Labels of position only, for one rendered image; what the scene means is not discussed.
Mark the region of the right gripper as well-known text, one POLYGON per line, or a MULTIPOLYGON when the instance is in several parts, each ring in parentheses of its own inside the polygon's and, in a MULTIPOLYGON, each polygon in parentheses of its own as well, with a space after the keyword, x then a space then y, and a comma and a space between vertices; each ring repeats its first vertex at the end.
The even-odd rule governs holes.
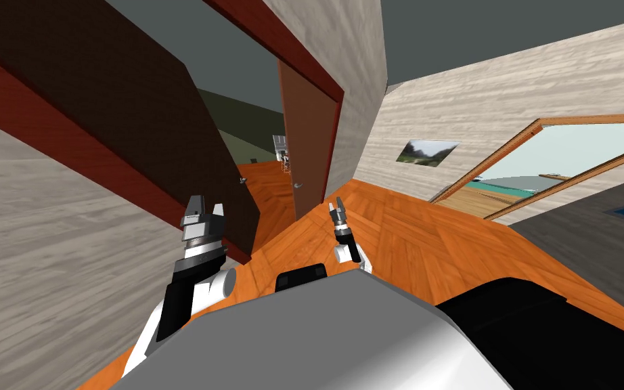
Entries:
POLYGON ((334 233, 349 234, 350 227, 347 225, 347 216, 341 197, 336 197, 336 208, 333 202, 328 203, 328 208, 330 216, 332 218, 332 222, 334 223, 334 233))

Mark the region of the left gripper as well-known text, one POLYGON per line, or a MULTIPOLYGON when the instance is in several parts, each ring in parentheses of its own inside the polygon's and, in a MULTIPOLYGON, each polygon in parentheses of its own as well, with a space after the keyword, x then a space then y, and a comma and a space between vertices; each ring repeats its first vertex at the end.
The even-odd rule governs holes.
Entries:
POLYGON ((202 195, 190 197, 187 204, 187 216, 181 219, 181 231, 183 231, 181 241, 214 242, 223 239, 225 231, 223 204, 215 204, 212 213, 209 214, 204 214, 204 209, 202 195))

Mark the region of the reddish brown door leaf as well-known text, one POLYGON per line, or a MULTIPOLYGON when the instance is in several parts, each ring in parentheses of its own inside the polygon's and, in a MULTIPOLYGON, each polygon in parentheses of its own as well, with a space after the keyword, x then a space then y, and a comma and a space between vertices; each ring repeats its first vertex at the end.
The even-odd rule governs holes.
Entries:
POLYGON ((327 191, 337 103, 285 62, 277 62, 294 199, 301 219, 327 191), (293 183, 303 187, 294 189, 293 183))

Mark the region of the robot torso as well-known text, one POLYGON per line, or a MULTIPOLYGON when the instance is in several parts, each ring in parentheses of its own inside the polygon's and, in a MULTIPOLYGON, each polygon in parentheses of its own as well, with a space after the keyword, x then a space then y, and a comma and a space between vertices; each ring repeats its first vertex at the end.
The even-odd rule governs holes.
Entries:
POLYGON ((352 269, 201 315, 111 390, 512 390, 445 313, 352 269))

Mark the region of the dark brown door leaf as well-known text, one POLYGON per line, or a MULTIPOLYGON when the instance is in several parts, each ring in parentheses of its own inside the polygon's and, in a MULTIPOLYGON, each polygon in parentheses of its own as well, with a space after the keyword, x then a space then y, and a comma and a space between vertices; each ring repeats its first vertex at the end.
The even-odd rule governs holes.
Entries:
POLYGON ((186 66, 105 0, 0 0, 0 130, 175 227, 221 203, 250 260, 259 210, 186 66))

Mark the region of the landscape picture on wall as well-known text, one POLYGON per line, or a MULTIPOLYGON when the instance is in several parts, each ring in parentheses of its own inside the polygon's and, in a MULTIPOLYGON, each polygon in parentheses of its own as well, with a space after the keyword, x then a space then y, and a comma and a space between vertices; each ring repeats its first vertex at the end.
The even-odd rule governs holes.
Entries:
POLYGON ((439 166, 460 142, 445 140, 411 139, 400 152, 396 161, 427 167, 439 166))

